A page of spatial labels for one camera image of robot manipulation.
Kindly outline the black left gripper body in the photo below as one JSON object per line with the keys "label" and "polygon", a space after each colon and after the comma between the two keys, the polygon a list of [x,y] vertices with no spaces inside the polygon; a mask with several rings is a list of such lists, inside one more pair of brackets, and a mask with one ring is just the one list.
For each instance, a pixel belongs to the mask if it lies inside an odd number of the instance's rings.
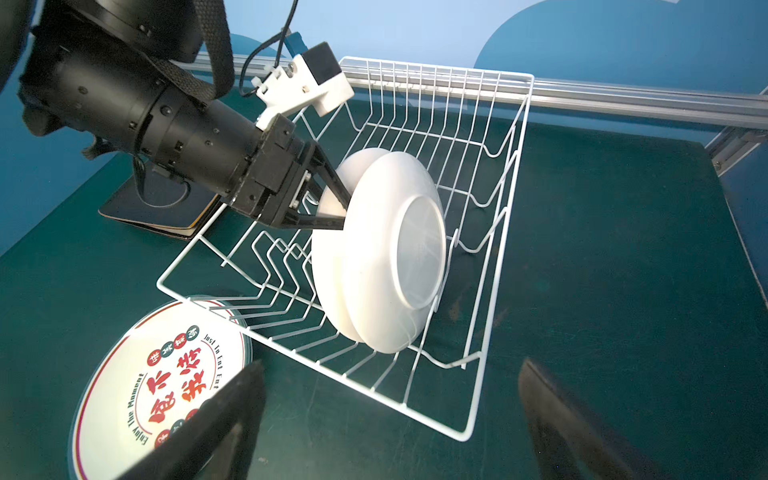
{"label": "black left gripper body", "polygon": [[313,141],[303,141],[296,125],[276,115],[257,143],[252,161],[227,204],[237,213],[274,228],[311,228],[314,218],[297,204],[313,183]]}

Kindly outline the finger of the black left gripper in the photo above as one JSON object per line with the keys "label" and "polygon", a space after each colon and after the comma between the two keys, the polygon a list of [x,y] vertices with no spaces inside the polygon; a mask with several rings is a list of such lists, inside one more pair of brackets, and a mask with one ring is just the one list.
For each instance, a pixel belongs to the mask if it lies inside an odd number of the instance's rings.
{"label": "finger of the black left gripper", "polygon": [[324,189],[328,188],[344,209],[349,206],[350,192],[316,141],[310,140],[304,144],[299,160],[305,169],[303,189],[306,192],[319,200]]}
{"label": "finger of the black left gripper", "polygon": [[344,228],[344,222],[344,217],[306,215],[288,210],[279,224],[279,228],[340,231]]}

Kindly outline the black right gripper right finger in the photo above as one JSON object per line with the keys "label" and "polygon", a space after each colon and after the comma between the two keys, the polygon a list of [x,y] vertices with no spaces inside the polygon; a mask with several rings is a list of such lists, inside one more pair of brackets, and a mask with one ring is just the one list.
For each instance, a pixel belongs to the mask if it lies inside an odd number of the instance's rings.
{"label": "black right gripper right finger", "polygon": [[542,479],[664,479],[666,472],[569,392],[543,365],[523,361],[518,392]]}

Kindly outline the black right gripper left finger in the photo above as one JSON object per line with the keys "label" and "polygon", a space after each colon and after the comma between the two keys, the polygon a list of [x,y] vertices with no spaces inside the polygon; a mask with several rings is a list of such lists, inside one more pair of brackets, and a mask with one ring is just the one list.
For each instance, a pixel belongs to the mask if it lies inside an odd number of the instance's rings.
{"label": "black right gripper left finger", "polygon": [[260,361],[246,365],[122,479],[245,479],[267,392]]}

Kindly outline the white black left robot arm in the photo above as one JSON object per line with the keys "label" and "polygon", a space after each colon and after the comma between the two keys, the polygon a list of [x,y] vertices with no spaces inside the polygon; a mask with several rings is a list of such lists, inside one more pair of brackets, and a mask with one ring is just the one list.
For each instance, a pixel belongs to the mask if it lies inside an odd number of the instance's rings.
{"label": "white black left robot arm", "polygon": [[325,115],[352,97],[326,43],[256,83],[265,108],[253,121],[222,102],[245,73],[234,66],[220,1],[5,1],[2,78],[18,64],[23,120],[35,136],[88,132],[87,159],[130,154],[137,183],[152,165],[273,228],[344,225],[342,216],[299,210],[306,195],[351,200],[319,144],[299,139],[291,121],[305,107]]}

